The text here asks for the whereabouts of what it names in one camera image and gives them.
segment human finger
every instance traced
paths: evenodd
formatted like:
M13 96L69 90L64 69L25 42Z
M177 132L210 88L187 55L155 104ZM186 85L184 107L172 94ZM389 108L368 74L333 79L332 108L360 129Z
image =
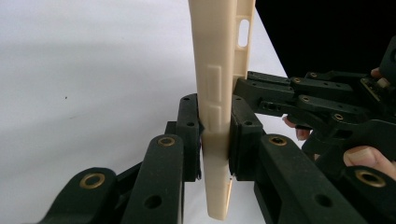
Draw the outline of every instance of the human finger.
M289 127L291 127L291 128L295 128L296 127L296 124L290 122L288 120L288 117L283 117L282 119L286 123L286 125L288 125ZM296 137L300 141L304 141L304 140L308 139L310 133L311 132L309 130L296 129Z
M382 75L381 75L381 73L379 72L379 67L373 69L373 70L371 71L371 75L372 75L372 77L381 78Z

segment white surface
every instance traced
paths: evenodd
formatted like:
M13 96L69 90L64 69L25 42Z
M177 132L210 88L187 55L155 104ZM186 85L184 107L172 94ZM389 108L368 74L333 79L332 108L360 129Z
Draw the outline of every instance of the white surface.
M218 220L227 217L232 188L228 151L233 82L248 73L250 35L240 47L239 26L242 19L253 22L254 3L189 1L199 119L205 127L201 142L207 213Z
M82 170L140 162L196 92L185 0L2 1L0 31L0 223L39 221ZM257 14L249 69L284 75ZM252 188L233 183L223 223L263 223ZM185 223L220 223L203 181L185 197Z

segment cream plastic panel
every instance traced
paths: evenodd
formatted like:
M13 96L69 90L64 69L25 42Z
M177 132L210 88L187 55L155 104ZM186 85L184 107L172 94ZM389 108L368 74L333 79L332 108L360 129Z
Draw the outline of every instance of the cream plastic panel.
M207 212L226 218L231 192L228 166L233 86L246 77L255 0L189 0L202 134ZM241 21L247 44L238 45Z

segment brass insert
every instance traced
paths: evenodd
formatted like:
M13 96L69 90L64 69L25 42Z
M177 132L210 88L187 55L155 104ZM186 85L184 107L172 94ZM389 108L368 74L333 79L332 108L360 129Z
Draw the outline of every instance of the brass insert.
M283 147L288 143L288 141L286 141L286 139L284 139L282 137L271 137L270 143L277 145L279 147Z
M175 139L171 137L163 137L158 140L158 145L162 147L170 147L175 144Z
M357 170L355 171L355 175L359 181L375 188L383 188L387 185L384 178L366 170Z
M91 183L89 180L92 181L93 178L97 178L97 180L95 179L96 181ZM84 177L82 177L81 181L79 182L79 186L83 189L96 189L100 187L103 183L105 183L105 175L94 173L84 175Z
M340 115L340 114L334 114L334 117L336 119L344 119L344 117L342 115Z
M303 96L303 101L305 101L305 102L309 102L309 98L307 97L307 96Z

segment screw hole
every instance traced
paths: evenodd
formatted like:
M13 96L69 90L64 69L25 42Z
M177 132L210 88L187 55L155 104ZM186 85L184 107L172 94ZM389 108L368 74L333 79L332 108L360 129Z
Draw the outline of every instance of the screw hole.
M276 105L268 105L269 110L276 110Z
M281 137L272 137L270 138L270 142L280 147L285 146L288 143L285 139Z
M158 195L153 195L145 200L145 207L148 209L158 208L163 203L163 199Z
M369 175L369 174L363 174L361 175L365 180L370 181L370 182L375 182L378 181L378 178L376 178L374 175Z
M323 194L315 195L315 202L324 206L324 207L332 207L332 200Z

